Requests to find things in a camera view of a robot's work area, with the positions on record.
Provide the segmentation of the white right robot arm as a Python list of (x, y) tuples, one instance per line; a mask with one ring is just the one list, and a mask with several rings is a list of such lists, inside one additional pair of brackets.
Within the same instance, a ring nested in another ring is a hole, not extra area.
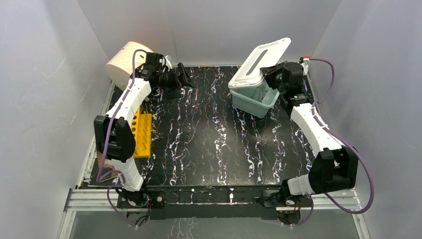
[(293, 206), (305, 195), (353, 188), (358, 157), (349, 146), (327, 132), (327, 125), (305, 92), (304, 67), (296, 62), (283, 62), (262, 67), (260, 72), (268, 86), (279, 92), (282, 108), (301, 129), (315, 155), (308, 174), (285, 179), (280, 190), (265, 196), (265, 200)]

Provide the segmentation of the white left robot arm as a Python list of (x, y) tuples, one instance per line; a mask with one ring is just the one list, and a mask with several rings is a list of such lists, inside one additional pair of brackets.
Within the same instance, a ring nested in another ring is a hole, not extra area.
[(149, 199), (134, 159), (136, 140), (131, 122), (135, 113), (155, 88), (168, 91), (174, 99), (183, 87), (195, 87), (183, 63), (173, 69), (167, 57), (153, 52), (146, 52), (144, 59), (140, 65), (132, 60), (122, 95), (105, 115), (94, 119), (96, 150), (102, 154), (97, 181), (115, 173), (121, 181), (116, 192), (135, 207), (145, 206)]

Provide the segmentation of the white bin lid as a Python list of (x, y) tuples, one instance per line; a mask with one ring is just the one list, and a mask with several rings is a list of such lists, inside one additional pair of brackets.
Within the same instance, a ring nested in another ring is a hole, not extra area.
[(290, 44), (291, 39), (285, 37), (255, 47), (229, 81), (228, 88), (234, 90), (261, 85), (264, 77), (260, 69), (276, 65)]

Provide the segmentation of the teal plastic bin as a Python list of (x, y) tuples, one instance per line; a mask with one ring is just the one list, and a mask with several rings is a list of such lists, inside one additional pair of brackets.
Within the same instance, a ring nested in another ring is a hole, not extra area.
[(244, 111), (252, 116), (263, 119), (272, 109), (280, 95), (263, 82), (258, 87), (230, 89), (232, 105), (238, 110)]

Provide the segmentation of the yellow test tube rack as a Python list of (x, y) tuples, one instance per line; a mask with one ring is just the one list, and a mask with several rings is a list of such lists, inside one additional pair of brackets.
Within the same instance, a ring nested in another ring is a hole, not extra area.
[(131, 122), (131, 130), (135, 139), (135, 151), (133, 157), (146, 158), (151, 156), (152, 114), (141, 111), (141, 107), (135, 113)]

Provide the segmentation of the cream cylindrical drum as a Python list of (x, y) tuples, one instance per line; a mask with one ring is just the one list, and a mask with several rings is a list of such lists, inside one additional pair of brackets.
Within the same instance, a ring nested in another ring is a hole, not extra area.
[(133, 72), (133, 54), (138, 49), (146, 52), (154, 52), (143, 44), (129, 41), (105, 65), (108, 76), (121, 90), (124, 90), (128, 86), (129, 78)]

